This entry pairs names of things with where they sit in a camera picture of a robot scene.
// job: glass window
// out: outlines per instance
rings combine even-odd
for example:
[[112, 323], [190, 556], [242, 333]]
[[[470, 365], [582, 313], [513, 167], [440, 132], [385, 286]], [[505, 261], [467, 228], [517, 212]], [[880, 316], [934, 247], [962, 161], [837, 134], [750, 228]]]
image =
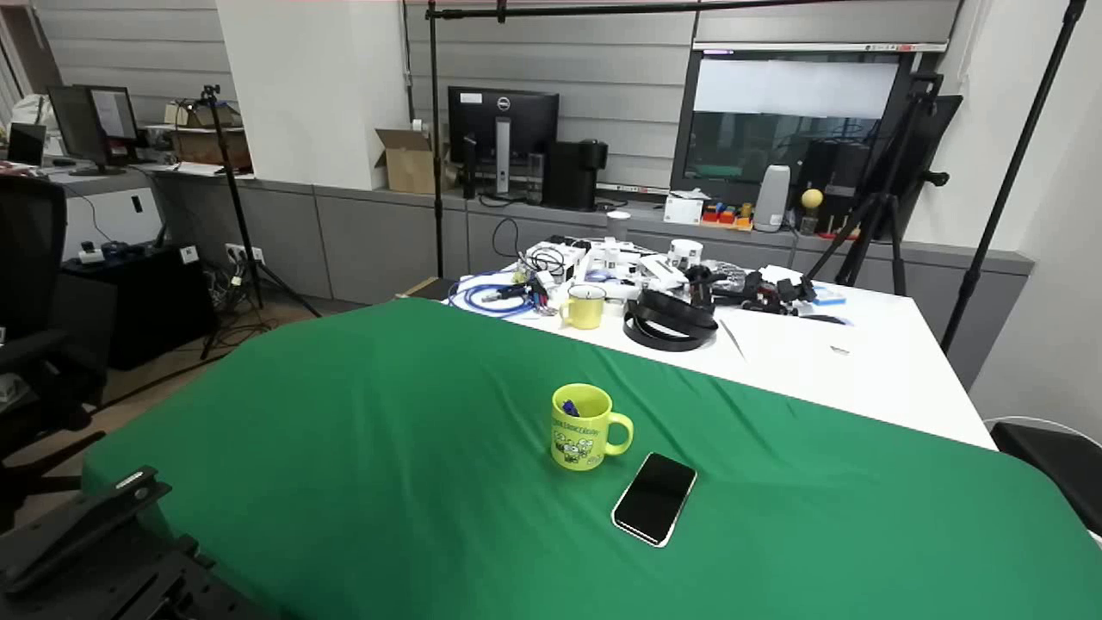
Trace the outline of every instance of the glass window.
[[896, 57], [694, 57], [675, 185], [757, 202], [769, 167], [854, 194], [896, 90]]

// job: green tablecloth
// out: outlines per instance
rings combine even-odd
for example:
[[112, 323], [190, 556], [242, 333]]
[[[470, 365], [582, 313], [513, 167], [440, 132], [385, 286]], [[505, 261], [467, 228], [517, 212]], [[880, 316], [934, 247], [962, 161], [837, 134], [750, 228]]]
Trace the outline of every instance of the green tablecloth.
[[[552, 465], [560, 382], [638, 421], [625, 457]], [[703, 471], [664, 551], [608, 525], [647, 452]], [[1027, 465], [418, 300], [245, 345], [85, 478], [136, 465], [289, 617], [1102, 617], [1102, 556]]]

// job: chair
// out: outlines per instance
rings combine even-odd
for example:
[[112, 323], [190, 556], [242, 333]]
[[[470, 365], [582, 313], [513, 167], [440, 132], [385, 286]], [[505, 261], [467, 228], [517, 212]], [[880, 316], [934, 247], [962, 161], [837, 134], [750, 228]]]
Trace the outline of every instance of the chair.
[[66, 243], [66, 194], [36, 181], [0, 177], [0, 377], [18, 377], [27, 392], [0, 409], [0, 532], [36, 494], [78, 489], [78, 478], [46, 478], [103, 434], [88, 434], [27, 465], [2, 465], [12, 452], [88, 425], [85, 404], [103, 392], [105, 372], [72, 333], [47, 332], [52, 289]]

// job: smartphone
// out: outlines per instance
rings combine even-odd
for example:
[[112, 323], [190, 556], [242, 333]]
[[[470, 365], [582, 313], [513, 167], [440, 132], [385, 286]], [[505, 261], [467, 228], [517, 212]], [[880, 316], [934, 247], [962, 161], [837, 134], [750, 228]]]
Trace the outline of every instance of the smartphone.
[[612, 508], [612, 525], [651, 548], [664, 548], [694, 486], [694, 468], [664, 454], [647, 454], [632, 483]]

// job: green mug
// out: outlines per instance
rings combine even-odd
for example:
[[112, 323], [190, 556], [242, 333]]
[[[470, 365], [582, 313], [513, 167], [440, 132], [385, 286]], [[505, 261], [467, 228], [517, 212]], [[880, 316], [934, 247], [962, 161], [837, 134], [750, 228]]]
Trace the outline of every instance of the green mug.
[[612, 395], [599, 386], [570, 382], [552, 395], [552, 457], [567, 471], [591, 471], [630, 448], [632, 425], [612, 413]]

